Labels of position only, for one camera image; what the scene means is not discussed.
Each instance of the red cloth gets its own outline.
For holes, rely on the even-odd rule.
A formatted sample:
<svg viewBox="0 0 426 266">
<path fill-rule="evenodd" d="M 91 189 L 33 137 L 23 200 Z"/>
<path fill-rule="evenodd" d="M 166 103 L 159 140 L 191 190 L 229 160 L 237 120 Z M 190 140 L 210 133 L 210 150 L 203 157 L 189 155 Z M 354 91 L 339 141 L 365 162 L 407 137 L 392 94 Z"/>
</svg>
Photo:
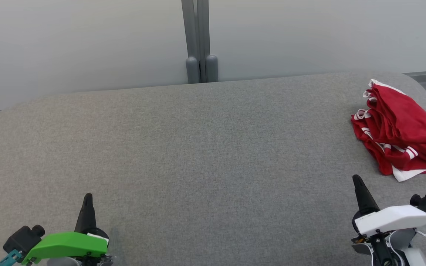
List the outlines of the red cloth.
<svg viewBox="0 0 426 266">
<path fill-rule="evenodd" d="M 426 173 L 426 111 L 389 85 L 371 80 L 363 96 L 369 110 L 351 117 L 355 135 L 384 175 L 404 181 Z"/>
</svg>

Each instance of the red and white jersey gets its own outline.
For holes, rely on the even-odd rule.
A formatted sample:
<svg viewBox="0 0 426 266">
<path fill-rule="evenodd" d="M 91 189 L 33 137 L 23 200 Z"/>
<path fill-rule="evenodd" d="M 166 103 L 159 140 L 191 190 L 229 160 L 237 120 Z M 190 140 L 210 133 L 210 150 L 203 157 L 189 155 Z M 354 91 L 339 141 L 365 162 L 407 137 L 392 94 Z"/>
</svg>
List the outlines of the red and white jersey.
<svg viewBox="0 0 426 266">
<path fill-rule="evenodd" d="M 370 109 L 351 117 L 355 135 L 384 175 L 401 182 L 426 173 L 426 111 L 402 91 L 374 79 L 365 91 Z"/>
</svg>

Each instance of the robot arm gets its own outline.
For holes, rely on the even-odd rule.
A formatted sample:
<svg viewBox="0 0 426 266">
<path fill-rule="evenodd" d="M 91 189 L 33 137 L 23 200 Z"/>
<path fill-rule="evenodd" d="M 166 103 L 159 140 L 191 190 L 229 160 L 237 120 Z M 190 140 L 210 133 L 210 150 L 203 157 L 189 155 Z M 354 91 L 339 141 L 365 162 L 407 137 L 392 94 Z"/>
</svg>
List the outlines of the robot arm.
<svg viewBox="0 0 426 266">
<path fill-rule="evenodd" d="M 416 228 L 426 226 L 426 195 L 414 195 L 410 205 L 381 210 L 359 175 L 353 176 L 353 182 L 359 207 L 353 217 L 358 233 L 352 239 L 353 249 L 371 255 L 373 266 L 426 266 L 423 253 L 410 244 Z"/>
<path fill-rule="evenodd" d="M 42 259 L 71 257 L 82 266 L 96 266 L 101 262 L 111 262 L 108 251 L 109 237 L 96 227 L 93 195 L 85 195 L 78 215 L 75 231 L 49 234 L 41 237 L 45 230 L 40 225 L 29 229 L 23 226 L 10 236 L 3 249 L 8 255 L 0 266 L 12 266 L 16 262 L 31 266 Z"/>
</svg>

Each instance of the gray felt tablecloth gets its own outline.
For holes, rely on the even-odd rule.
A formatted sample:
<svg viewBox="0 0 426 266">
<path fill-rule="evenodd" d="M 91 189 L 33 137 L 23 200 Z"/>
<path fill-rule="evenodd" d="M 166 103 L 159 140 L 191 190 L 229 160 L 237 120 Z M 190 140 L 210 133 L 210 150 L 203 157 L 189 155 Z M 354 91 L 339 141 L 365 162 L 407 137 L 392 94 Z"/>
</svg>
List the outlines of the gray felt tablecloth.
<svg viewBox="0 0 426 266">
<path fill-rule="evenodd" d="M 0 259 L 23 225 L 72 231 L 86 192 L 117 265 L 366 265 L 353 174 L 381 208 L 426 193 L 377 170 L 350 116 L 377 79 L 347 72 L 50 96 L 0 112 Z M 426 254 L 426 239 L 414 241 Z"/>
</svg>

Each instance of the teal connector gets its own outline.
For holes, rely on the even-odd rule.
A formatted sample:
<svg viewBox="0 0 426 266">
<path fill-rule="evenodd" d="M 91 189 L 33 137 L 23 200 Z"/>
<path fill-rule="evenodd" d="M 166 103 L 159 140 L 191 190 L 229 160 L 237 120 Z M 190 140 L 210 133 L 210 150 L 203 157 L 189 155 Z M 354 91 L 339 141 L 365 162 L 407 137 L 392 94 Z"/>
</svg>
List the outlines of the teal connector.
<svg viewBox="0 0 426 266">
<path fill-rule="evenodd" d="M 8 253 L 8 255 L 0 262 L 0 266 L 13 266 L 21 258 L 22 254 L 13 249 L 13 251 Z"/>
</svg>

